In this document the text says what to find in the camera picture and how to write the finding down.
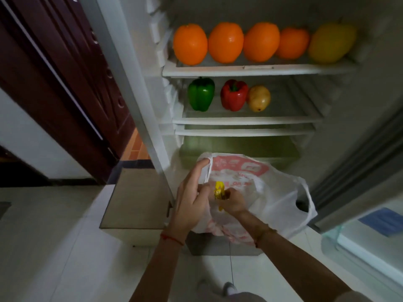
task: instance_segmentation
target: hand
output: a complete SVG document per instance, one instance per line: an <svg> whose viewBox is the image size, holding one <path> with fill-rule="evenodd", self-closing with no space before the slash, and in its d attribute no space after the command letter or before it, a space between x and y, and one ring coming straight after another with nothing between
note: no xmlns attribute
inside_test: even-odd
<svg viewBox="0 0 403 302"><path fill-rule="evenodd" d="M227 197L227 199L216 200L219 206L223 207L227 213L236 217L238 213L248 211L248 209L246 208L245 199L243 198L242 194L236 189L230 187L229 189L225 190L225 196Z"/></svg>
<svg viewBox="0 0 403 302"><path fill-rule="evenodd" d="M198 195L198 181L202 168L209 163L210 160L207 158L197 162L178 187L175 208L164 233L182 243L190 230L198 224L208 204L211 186L209 184L201 186Z"/></svg>

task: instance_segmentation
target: left hand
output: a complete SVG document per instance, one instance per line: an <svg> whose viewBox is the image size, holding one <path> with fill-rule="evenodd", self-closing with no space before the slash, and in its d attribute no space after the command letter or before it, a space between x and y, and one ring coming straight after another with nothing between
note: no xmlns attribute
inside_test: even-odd
<svg viewBox="0 0 403 302"><path fill-rule="evenodd" d="M184 243L188 233L202 218L211 192L211 185L199 189L198 182L202 168L210 163L208 158L200 160L178 187L177 201L168 227L164 230L169 235Z"/></svg>

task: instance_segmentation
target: orange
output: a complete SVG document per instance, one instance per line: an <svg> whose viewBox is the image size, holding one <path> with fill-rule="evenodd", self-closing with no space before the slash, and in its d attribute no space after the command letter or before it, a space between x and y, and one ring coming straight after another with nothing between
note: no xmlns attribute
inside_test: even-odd
<svg viewBox="0 0 403 302"><path fill-rule="evenodd" d="M307 30L287 27L280 33L280 45L276 55L282 59L297 59L305 53L309 40Z"/></svg>
<svg viewBox="0 0 403 302"><path fill-rule="evenodd" d="M246 33L243 52L250 61L264 62L273 56L279 43L280 31L277 25L259 22Z"/></svg>
<svg viewBox="0 0 403 302"><path fill-rule="evenodd" d="M207 36L197 24L182 25L175 32L173 48L179 61L197 65L207 55Z"/></svg>
<svg viewBox="0 0 403 302"><path fill-rule="evenodd" d="M208 51L216 62L230 64L242 52L243 32L238 24L221 22L208 37Z"/></svg>

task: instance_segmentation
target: bracelet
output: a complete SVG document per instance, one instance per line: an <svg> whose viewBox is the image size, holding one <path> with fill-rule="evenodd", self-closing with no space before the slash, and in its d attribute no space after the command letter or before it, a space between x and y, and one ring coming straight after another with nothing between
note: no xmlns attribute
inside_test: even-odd
<svg viewBox="0 0 403 302"><path fill-rule="evenodd" d="M174 242L177 242L179 245L184 246L184 243L182 243L180 240L177 240L176 238L173 238L171 236L165 235L164 233L161 233L160 237L163 240L173 240Z"/></svg>
<svg viewBox="0 0 403 302"><path fill-rule="evenodd" d="M269 233L269 232L271 232L271 233L277 233L277 230L274 230L274 229L270 228L268 224L266 224L266 225L267 225L267 229L265 229L264 231L262 231L262 232L258 235L258 237L254 240L254 243L255 243L255 247L256 247L256 248L259 248L259 247L258 247L258 243L259 243L259 241L262 239L263 235L265 235L266 233Z"/></svg>

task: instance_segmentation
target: yellow clip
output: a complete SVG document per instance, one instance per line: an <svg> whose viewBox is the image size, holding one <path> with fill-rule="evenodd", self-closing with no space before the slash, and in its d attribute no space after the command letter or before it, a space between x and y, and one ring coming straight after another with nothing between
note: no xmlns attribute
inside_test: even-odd
<svg viewBox="0 0 403 302"><path fill-rule="evenodd" d="M221 181L216 182L216 189L214 190L214 197L216 199L225 199L225 186Z"/></svg>

